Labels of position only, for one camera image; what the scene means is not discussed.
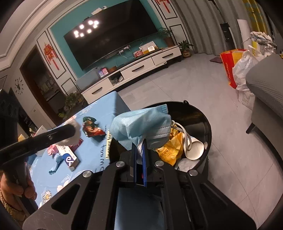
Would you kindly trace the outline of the person's left hand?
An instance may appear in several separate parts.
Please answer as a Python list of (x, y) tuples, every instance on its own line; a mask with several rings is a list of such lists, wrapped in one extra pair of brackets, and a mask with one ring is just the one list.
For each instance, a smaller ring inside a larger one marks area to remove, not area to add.
[(14, 196), (24, 195), (28, 199), (35, 200), (37, 198), (37, 193), (34, 187), (34, 183), (31, 180), (29, 171), (27, 171), (27, 188), (23, 188), (20, 185), (12, 183), (5, 174), (1, 177), (1, 192), (7, 203), (13, 203), (15, 201)]

